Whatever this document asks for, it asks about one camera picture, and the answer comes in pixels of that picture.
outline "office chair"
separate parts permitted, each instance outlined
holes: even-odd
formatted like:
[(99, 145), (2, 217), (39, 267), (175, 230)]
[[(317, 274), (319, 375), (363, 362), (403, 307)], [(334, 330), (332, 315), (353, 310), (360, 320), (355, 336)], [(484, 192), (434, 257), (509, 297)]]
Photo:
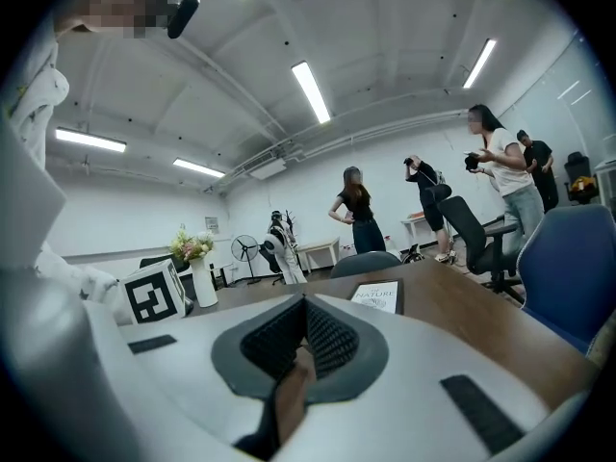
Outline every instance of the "office chair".
[(402, 262), (400, 259), (387, 251), (369, 251), (368, 253), (351, 255), (350, 257), (342, 259), (334, 266), (329, 278), (349, 277), (350, 275), (356, 275), (358, 273), (384, 270), (389, 267), (401, 265)]
[(259, 245), (259, 253), (261, 253), (263, 258), (265, 258), (268, 261), (269, 270), (271, 270), (273, 273), (275, 273), (278, 276), (276, 277), (276, 279), (274, 279), (271, 285), (273, 286), (274, 284), (276, 284), (276, 282), (280, 282), (284, 280), (284, 276), (282, 275), (282, 270), (280, 269), (280, 266), (278, 266), (278, 262), (276, 262), (276, 257), (274, 257), (271, 253), (268, 252), (268, 250), (265, 247), (265, 244)]
[(569, 184), (574, 184), (580, 176), (586, 176), (588, 178), (593, 177), (590, 171), (590, 161), (587, 156), (582, 156), (580, 152), (572, 152), (567, 158), (565, 163), (565, 171), (569, 176), (569, 183), (565, 183), (567, 189), (567, 196), (571, 202), (577, 202), (580, 205), (589, 204), (590, 201), (599, 196), (599, 181), (597, 175), (594, 176), (595, 184), (586, 188), (586, 190), (572, 192)]
[(159, 262), (163, 262), (163, 260), (171, 259), (173, 262), (173, 266), (175, 267), (175, 271), (180, 273), (188, 270), (191, 265), (188, 262), (184, 262), (180, 260), (173, 254), (161, 255), (160, 257), (152, 257), (152, 258), (143, 258), (139, 263), (139, 268), (143, 269), (144, 267), (151, 266), (152, 264), (158, 264)]
[[(461, 196), (448, 198), (438, 207), (443, 217), (450, 222), (466, 244), (467, 268), (475, 275), (485, 272), (492, 274), (490, 282), (481, 285), (497, 294), (505, 292), (516, 301), (524, 303), (522, 297), (512, 288), (516, 284), (521, 284), (521, 281), (504, 278), (506, 270), (510, 277), (515, 275), (517, 255), (505, 258), (502, 254), (502, 237), (507, 233), (513, 233), (518, 225), (507, 224), (485, 229)], [(487, 244), (488, 238), (494, 240)]]
[(518, 262), (524, 311), (586, 353), (616, 309), (616, 228), (603, 205), (549, 211)]

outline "electric fan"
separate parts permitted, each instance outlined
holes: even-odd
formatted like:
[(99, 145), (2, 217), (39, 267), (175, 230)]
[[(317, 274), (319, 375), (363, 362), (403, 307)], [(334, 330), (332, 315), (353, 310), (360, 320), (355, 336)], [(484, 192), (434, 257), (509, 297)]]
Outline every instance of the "electric fan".
[(231, 253), (236, 260), (239, 260), (240, 262), (248, 262), (250, 276), (252, 277), (248, 281), (248, 285), (256, 284), (261, 281), (261, 279), (254, 278), (252, 265), (250, 264), (250, 261), (259, 254), (259, 244), (257, 244), (257, 241), (254, 238), (248, 235), (238, 236), (235, 240), (233, 240), (233, 243), (231, 243)]

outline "black pants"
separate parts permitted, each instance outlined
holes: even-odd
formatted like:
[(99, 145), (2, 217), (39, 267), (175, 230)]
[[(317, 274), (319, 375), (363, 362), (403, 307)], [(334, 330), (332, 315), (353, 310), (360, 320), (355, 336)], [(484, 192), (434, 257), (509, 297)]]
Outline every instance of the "black pants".
[(374, 219), (353, 222), (353, 242), (357, 253), (385, 251), (385, 241)]
[(541, 195), (541, 199), (543, 200), (544, 212), (556, 207), (558, 205), (558, 188), (556, 187), (554, 175), (548, 173), (543, 176), (537, 176), (534, 180), (537, 190)]

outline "ceiling light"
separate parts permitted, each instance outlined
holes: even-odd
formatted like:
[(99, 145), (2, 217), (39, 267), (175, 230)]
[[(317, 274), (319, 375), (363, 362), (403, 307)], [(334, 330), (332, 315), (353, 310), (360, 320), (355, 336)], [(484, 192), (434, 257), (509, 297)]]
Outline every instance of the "ceiling light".
[(490, 58), (490, 54), (492, 53), (492, 50), (494, 49), (496, 45), (497, 45), (497, 42), (495, 39), (488, 39), (487, 41), (485, 41), (485, 44), (483, 45), (483, 49), (481, 50), (481, 54), (479, 55), (479, 58), (477, 59), (475, 66), (473, 67), (473, 70), (471, 70), (471, 75), (469, 75), (469, 78), (464, 83), (464, 86), (463, 86), (464, 89), (468, 89), (470, 86), (473, 85), (473, 82), (479, 75), (479, 72), (481, 71), (485, 63)]
[(327, 107), (325, 106), (325, 102), (321, 96), (319, 86), (317, 86), (315, 76), (312, 74), (308, 64), (306, 62), (302, 62), (301, 64), (291, 67), (291, 70), (295, 74), (301, 88), (304, 89), (304, 94), (306, 94), (308, 101), (310, 101), (310, 105), (315, 111), (315, 114), (319, 119), (319, 123), (329, 121), (329, 112), (327, 111)]
[(108, 139), (102, 139), (92, 135), (71, 132), (63, 128), (56, 129), (56, 139), (60, 141), (83, 143), (85, 145), (91, 145), (92, 147), (100, 147), (102, 149), (114, 150), (116, 152), (124, 152), (124, 149), (126, 149), (126, 142), (110, 141)]
[(192, 169), (193, 171), (199, 171), (203, 174), (209, 174), (210, 176), (215, 176), (216, 178), (222, 178), (224, 173), (220, 171), (216, 171), (215, 169), (209, 169), (208, 167), (196, 165), (194, 163), (189, 163), (188, 161), (184, 161), (182, 159), (176, 159), (173, 162), (174, 166), (185, 167), (186, 169)]
[(571, 86), (569, 86), (567, 89), (562, 91), (556, 99), (560, 99), (562, 96), (564, 96), (567, 92), (569, 92), (571, 89), (573, 89), (578, 84), (579, 84), (579, 81), (575, 81)]
[(576, 99), (573, 103), (571, 103), (571, 106), (575, 105), (578, 101), (582, 100), (584, 97), (590, 94), (591, 91), (592, 89), (587, 90), (583, 95), (581, 95), (578, 99)]

